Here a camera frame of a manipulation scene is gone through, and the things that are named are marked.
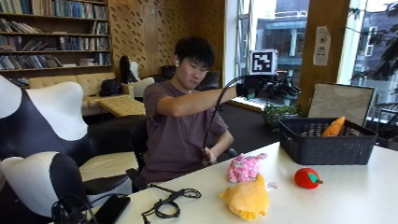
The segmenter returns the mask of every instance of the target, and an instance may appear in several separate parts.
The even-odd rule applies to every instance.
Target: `wooden wall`
[[[140,77],[173,64],[180,38],[205,37],[218,53],[213,70],[222,68],[224,0],[109,0],[115,70],[123,55],[140,64]]]
[[[350,0],[310,0],[305,48],[301,64],[300,86],[302,92],[298,104],[305,112],[310,109],[316,82],[335,83],[343,46],[343,27],[349,17]],[[313,52],[317,26],[327,26],[331,33],[331,47],[327,65],[313,65]]]

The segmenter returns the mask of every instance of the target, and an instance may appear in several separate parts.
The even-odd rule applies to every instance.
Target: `orange object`
[[[345,125],[345,120],[346,117],[341,117],[337,119],[331,125],[327,127],[327,129],[324,131],[322,136],[329,137],[329,136],[337,136],[339,134],[339,131]]]
[[[305,189],[316,189],[324,181],[320,174],[313,168],[301,168],[294,174],[294,181],[298,187]]]
[[[224,198],[232,212],[241,218],[254,220],[258,215],[266,216],[270,198],[261,174],[257,174],[257,180],[240,182],[228,188],[220,197]]]

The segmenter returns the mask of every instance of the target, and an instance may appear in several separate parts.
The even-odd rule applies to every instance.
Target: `pink plush toy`
[[[266,153],[246,157],[240,154],[232,161],[228,168],[228,181],[232,183],[244,182],[257,177],[260,164],[258,161],[268,157]]]

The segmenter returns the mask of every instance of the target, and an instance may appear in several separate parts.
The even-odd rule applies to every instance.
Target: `yellow plush toy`
[[[229,209],[248,220],[257,219],[257,215],[266,216],[270,206],[269,193],[261,174],[256,180],[249,180],[228,188],[220,195],[225,199]]]

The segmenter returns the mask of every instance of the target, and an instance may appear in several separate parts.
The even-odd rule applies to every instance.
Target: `maroon t-shirt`
[[[148,182],[170,180],[202,168],[202,141],[214,108],[181,118],[156,112],[162,97],[184,94],[169,81],[152,84],[144,92],[149,138],[142,176]],[[226,130],[217,113],[209,135],[220,136]]]

